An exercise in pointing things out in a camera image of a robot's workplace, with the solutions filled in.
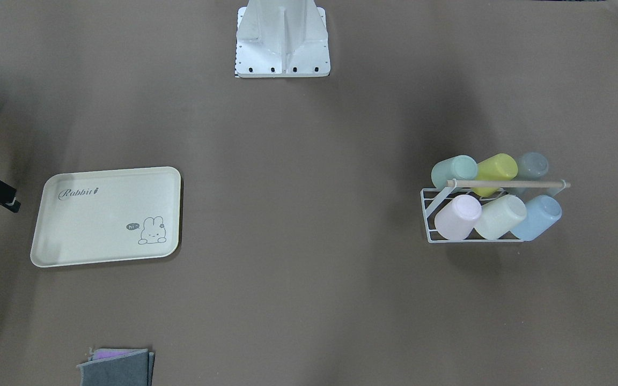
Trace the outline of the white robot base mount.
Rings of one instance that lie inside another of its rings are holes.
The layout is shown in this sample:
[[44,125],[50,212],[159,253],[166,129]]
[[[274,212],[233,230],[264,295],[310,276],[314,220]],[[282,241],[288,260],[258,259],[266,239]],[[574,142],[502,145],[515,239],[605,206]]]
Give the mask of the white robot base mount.
[[250,1],[238,9],[238,78],[313,78],[331,73],[326,10],[314,1]]

